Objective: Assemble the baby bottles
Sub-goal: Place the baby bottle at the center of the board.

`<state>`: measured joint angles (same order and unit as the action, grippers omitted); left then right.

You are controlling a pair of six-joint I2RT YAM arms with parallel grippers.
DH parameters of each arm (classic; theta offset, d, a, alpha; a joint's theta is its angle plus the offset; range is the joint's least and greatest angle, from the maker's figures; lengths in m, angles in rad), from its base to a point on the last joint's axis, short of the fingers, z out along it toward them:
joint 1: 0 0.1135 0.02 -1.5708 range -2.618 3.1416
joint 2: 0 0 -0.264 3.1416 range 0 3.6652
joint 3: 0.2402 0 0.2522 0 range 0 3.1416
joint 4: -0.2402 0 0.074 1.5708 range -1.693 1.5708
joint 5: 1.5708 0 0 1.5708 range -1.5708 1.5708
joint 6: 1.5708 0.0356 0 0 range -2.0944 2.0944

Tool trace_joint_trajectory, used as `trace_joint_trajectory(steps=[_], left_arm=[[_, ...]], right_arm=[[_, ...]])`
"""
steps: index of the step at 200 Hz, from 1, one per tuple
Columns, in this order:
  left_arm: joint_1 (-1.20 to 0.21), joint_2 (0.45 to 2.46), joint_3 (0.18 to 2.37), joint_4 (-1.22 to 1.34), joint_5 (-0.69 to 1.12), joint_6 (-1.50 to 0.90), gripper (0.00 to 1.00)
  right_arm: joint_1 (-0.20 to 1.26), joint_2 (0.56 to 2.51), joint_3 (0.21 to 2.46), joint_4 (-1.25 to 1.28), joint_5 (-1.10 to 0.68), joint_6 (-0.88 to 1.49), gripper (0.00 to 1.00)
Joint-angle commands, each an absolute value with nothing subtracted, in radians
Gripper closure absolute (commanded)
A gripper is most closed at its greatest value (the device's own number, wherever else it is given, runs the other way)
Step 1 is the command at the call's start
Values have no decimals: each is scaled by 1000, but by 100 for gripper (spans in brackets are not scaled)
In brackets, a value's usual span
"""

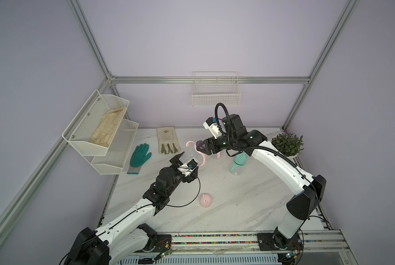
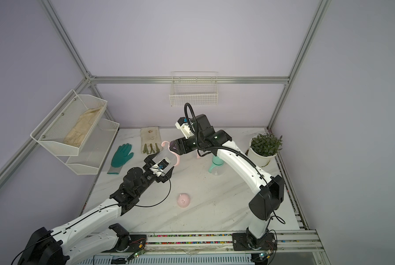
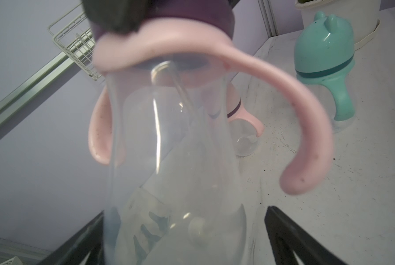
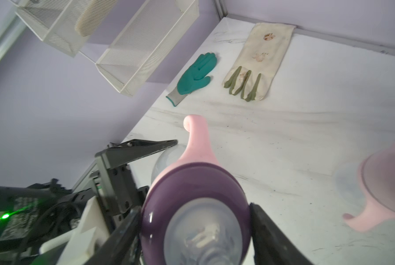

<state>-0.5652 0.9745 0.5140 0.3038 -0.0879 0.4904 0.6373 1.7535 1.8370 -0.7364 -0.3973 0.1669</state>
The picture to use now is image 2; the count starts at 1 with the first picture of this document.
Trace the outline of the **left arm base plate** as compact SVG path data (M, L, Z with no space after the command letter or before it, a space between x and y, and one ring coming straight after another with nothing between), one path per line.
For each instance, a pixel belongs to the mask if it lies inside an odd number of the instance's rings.
M144 249L146 246L147 236L146 235L129 235L118 238L115 246L110 250L111 252L128 252L136 253Z

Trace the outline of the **mint green bottle cap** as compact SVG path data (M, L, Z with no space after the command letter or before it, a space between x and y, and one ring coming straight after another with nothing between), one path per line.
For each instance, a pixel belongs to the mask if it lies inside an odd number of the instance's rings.
M222 166L224 164L224 161L217 156L213 156L212 163L215 166Z

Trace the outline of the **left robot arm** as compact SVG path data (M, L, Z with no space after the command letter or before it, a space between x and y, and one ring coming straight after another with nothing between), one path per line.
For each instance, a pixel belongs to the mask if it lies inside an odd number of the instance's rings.
M149 155L143 167L133 167L108 199L78 218L53 229L39 228L12 264L75 265L103 251L126 251L130 233L113 221L135 207L154 182L170 181L179 156L166 150Z

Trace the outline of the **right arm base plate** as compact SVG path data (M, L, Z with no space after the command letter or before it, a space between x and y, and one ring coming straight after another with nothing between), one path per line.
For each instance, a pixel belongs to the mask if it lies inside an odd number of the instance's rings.
M232 242L235 251L274 251L278 249L274 233L265 233L261 238L256 238L249 231L233 233Z

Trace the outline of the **pink bottle cap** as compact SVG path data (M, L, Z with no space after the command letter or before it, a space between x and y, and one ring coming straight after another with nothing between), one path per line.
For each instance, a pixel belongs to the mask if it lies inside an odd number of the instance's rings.
M178 195L177 204L180 208L187 208L190 205L190 196L186 193Z

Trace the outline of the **clear baby bottle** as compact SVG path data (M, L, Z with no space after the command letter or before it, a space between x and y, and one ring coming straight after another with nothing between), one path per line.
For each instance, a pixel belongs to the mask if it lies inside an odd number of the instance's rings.
M155 160L157 163L159 163L165 157L167 157L171 161L169 166L175 167L179 164L179 160L180 160L179 155L171 152L170 149L164 149L164 150L160 151L158 153L158 155L156 156Z

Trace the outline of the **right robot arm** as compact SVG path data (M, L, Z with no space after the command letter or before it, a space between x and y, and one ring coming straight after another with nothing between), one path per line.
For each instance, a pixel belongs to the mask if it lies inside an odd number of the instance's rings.
M170 142L169 149L181 156L195 150L212 153L228 164L254 193L249 208L254 215L247 228L254 241L265 237L271 216L284 201L284 179L272 176L257 166L225 131L216 131L206 115L189 119L181 117L175 124L184 137Z

